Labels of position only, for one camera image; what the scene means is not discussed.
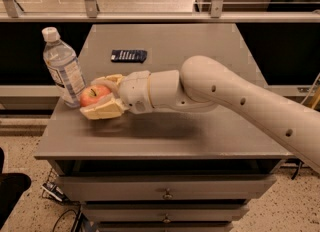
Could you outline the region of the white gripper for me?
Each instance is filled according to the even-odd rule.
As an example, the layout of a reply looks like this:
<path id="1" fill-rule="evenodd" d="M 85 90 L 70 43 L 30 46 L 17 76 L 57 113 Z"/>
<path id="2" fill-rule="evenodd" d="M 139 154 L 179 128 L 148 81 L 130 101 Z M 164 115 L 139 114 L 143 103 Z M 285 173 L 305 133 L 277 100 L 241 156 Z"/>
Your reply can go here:
<path id="1" fill-rule="evenodd" d="M 82 107 L 80 112 L 89 120 L 120 117 L 128 110 L 133 114 L 151 113 L 153 106 L 149 98 L 149 71 L 133 72 L 127 76 L 113 74 L 95 78 L 91 85 L 104 85 L 119 98 Z"/>

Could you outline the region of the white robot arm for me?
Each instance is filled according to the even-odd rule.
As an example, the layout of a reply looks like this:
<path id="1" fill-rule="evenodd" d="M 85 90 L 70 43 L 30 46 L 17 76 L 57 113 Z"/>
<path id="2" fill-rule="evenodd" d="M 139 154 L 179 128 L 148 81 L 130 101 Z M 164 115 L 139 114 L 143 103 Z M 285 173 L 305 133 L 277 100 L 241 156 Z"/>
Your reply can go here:
<path id="1" fill-rule="evenodd" d="M 89 120 L 117 118 L 126 111 L 206 112 L 221 105 L 320 172 L 320 113 L 241 78 L 209 57 L 190 57 L 179 70 L 113 74 L 91 84 L 111 92 L 80 109 Z"/>

